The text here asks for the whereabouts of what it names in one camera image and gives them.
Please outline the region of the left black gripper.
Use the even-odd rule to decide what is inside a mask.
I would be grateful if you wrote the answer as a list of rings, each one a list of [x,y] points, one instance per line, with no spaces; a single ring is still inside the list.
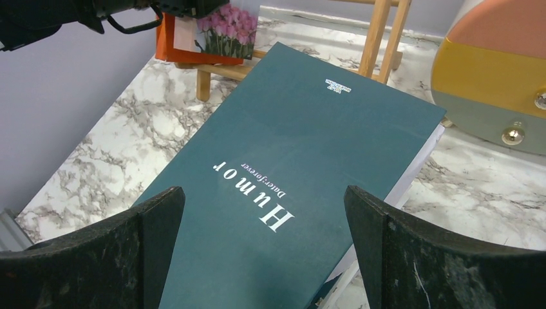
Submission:
[[[176,17],[202,18],[229,3],[229,0],[159,0],[158,6]]]

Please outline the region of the orange Fashion Show book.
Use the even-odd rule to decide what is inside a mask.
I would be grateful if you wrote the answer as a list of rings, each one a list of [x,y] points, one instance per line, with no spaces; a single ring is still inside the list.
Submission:
[[[162,24],[156,28],[156,59],[187,64],[243,64],[243,59],[175,49],[174,20],[173,15],[163,13]]]

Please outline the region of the teal Humor book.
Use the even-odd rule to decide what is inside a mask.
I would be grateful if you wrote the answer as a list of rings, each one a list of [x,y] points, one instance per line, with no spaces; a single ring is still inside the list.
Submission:
[[[444,115],[273,45],[141,195],[185,193],[160,307],[308,307],[354,257],[346,188],[395,203]]]

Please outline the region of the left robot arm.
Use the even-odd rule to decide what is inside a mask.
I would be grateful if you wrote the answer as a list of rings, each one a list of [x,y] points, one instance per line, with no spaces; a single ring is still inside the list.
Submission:
[[[225,0],[1,0],[1,51],[14,51],[52,36],[61,26],[80,23],[103,34],[107,21],[123,34],[134,34],[162,24],[164,14],[200,19],[217,11]],[[113,15],[152,9],[156,19],[126,28]]]

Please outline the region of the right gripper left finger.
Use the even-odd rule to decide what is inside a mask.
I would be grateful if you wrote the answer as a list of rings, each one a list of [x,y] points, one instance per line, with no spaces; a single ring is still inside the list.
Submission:
[[[1,253],[2,308],[158,308],[184,211],[170,187],[114,216]]]

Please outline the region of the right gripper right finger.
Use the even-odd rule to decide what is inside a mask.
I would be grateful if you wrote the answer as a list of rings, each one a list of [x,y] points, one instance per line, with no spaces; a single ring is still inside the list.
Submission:
[[[344,207],[370,308],[544,308],[545,253],[463,236],[354,185]]]

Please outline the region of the white rose Designer Fate book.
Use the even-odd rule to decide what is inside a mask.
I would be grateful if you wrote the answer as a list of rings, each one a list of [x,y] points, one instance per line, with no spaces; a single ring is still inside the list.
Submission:
[[[177,17],[173,47],[185,52],[251,59],[260,6],[260,1],[234,0],[200,19]]]

